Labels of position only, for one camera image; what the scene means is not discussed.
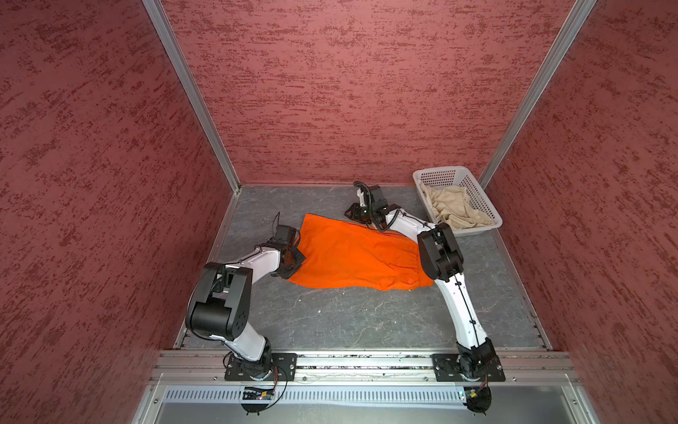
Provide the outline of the orange shorts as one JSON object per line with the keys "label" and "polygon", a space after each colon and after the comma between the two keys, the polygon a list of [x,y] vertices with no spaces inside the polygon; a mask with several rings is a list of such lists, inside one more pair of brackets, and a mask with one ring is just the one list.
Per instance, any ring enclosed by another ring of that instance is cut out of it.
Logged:
{"label": "orange shorts", "polygon": [[393,231],[307,214],[298,249],[305,256],[288,280],[311,289],[365,287],[411,291],[434,284],[415,241]]}

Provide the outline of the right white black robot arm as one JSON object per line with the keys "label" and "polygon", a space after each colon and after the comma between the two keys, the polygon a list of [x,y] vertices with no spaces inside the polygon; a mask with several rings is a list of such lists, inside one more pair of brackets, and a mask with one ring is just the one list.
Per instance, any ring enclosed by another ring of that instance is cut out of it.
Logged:
{"label": "right white black robot arm", "polygon": [[454,324],[458,355],[440,365],[443,381],[502,382],[503,367],[473,307],[464,277],[464,256],[448,224],[423,221],[383,197],[380,187],[356,181],[358,201],[344,215],[376,231],[395,231],[417,243],[425,274],[439,288]]}

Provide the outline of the beige shorts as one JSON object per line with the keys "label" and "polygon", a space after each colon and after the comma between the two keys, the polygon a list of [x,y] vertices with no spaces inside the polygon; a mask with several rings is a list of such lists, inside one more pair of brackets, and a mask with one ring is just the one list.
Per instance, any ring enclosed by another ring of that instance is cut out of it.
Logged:
{"label": "beige shorts", "polygon": [[420,188],[438,223],[448,224],[453,230],[475,229],[494,223],[487,213],[471,206],[471,196],[465,187],[433,188],[420,183]]}

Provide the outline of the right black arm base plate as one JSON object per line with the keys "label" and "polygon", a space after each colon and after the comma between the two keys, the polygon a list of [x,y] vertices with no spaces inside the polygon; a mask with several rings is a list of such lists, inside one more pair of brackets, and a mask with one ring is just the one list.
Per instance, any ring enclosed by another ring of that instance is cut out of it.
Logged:
{"label": "right black arm base plate", "polygon": [[496,355],[479,360],[457,353],[437,353],[431,356],[431,360],[438,382],[500,383],[506,381],[503,366]]}

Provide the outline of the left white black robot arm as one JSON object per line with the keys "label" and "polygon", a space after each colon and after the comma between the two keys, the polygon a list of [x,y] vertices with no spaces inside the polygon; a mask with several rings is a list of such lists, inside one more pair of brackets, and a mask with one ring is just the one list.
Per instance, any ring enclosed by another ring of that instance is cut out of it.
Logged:
{"label": "left white black robot arm", "polygon": [[270,341],[249,323],[252,288],[267,275],[283,279],[301,269],[300,232],[279,224],[273,237],[230,263],[208,263],[188,301],[185,327],[195,337],[218,341],[231,350],[227,369],[253,380],[274,371]]}

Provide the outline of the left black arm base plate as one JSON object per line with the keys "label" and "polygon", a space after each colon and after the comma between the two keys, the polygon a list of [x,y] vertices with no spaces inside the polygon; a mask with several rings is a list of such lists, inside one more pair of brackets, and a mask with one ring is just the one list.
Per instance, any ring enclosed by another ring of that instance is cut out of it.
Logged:
{"label": "left black arm base plate", "polygon": [[227,382],[292,382],[298,363],[296,353],[264,354],[258,361],[249,361],[232,354],[225,364]]}

